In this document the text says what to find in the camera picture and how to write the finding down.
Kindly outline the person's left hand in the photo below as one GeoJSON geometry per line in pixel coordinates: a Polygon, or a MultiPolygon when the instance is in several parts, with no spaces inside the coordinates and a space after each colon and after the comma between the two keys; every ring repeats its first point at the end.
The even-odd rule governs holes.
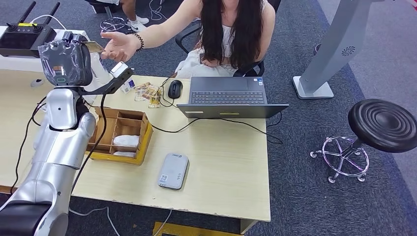
{"type": "Polygon", "coordinates": [[[217,67],[220,66],[222,63],[223,58],[220,59],[206,59],[205,57],[201,58],[201,64],[208,66],[208,67],[217,67]]]}

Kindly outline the person's right hand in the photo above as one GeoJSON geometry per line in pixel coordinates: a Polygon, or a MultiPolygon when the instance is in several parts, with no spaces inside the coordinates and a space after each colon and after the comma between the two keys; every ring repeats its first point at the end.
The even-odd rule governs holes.
{"type": "Polygon", "coordinates": [[[105,51],[101,53],[102,59],[127,62],[137,50],[143,47],[143,43],[135,34],[108,31],[100,35],[110,40],[104,48],[105,51]]]}

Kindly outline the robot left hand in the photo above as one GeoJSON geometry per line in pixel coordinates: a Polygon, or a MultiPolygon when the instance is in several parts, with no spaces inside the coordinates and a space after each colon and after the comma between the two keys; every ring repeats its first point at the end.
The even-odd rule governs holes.
{"type": "Polygon", "coordinates": [[[62,39],[38,46],[46,79],[54,86],[88,86],[93,79],[87,39],[66,31],[62,39]]]}

